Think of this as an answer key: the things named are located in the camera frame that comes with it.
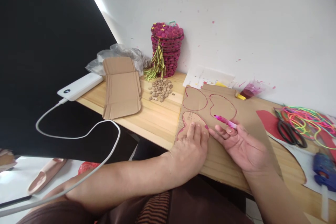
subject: white power bank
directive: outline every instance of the white power bank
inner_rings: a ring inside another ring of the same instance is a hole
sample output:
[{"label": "white power bank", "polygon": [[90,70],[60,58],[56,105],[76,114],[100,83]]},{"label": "white power bank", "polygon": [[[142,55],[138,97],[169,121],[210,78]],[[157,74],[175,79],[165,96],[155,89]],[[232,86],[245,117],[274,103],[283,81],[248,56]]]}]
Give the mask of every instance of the white power bank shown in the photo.
[{"label": "white power bank", "polygon": [[100,75],[88,73],[68,86],[58,90],[57,94],[69,101],[75,101],[102,81],[103,77]]}]

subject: hand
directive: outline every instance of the hand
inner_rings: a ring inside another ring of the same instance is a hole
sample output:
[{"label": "hand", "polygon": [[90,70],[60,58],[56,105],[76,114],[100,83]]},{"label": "hand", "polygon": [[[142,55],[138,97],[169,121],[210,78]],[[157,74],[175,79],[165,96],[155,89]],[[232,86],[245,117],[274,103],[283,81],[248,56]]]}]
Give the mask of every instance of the hand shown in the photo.
[{"label": "hand", "polygon": [[216,125],[215,129],[218,133],[209,129],[210,135],[223,145],[243,172],[268,171],[272,165],[265,145],[251,136],[243,125],[235,120],[232,122],[238,125],[237,130],[230,127],[224,130],[221,126]]},{"label": "hand", "polygon": [[170,172],[177,180],[177,186],[183,185],[196,176],[204,165],[208,152],[209,134],[206,129],[201,130],[199,124],[192,122],[187,135],[175,142],[168,157]]}]

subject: blue glue gun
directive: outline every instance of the blue glue gun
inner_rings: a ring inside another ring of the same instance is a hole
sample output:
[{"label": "blue glue gun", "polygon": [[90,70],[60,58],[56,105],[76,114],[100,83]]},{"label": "blue glue gun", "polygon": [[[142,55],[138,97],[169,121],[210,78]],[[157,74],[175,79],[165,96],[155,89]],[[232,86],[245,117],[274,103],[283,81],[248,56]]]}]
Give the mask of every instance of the blue glue gun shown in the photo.
[{"label": "blue glue gun", "polygon": [[336,167],[327,155],[315,154],[313,170],[317,174],[314,176],[317,184],[326,185],[329,191],[336,191]]}]

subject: white wall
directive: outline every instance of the white wall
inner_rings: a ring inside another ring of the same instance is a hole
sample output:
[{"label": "white wall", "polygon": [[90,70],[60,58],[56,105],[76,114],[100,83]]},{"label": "white wall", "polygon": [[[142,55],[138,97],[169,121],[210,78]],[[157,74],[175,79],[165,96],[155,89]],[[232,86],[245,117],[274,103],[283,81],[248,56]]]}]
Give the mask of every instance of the white wall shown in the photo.
[{"label": "white wall", "polygon": [[96,2],[119,43],[150,56],[151,25],[175,20],[185,32],[179,71],[202,64],[239,84],[256,78],[276,86],[265,99],[336,115],[336,0]]}]

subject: scissors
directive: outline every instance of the scissors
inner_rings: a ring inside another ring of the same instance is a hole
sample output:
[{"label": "scissors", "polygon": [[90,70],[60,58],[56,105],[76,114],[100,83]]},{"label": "scissors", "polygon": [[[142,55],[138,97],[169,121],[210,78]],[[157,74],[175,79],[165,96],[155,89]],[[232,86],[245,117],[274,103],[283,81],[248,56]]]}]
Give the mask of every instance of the scissors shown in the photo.
[{"label": "scissors", "polygon": [[292,125],[287,123],[278,111],[275,110],[275,114],[279,119],[278,131],[284,140],[291,145],[307,148],[308,145],[303,136]]}]

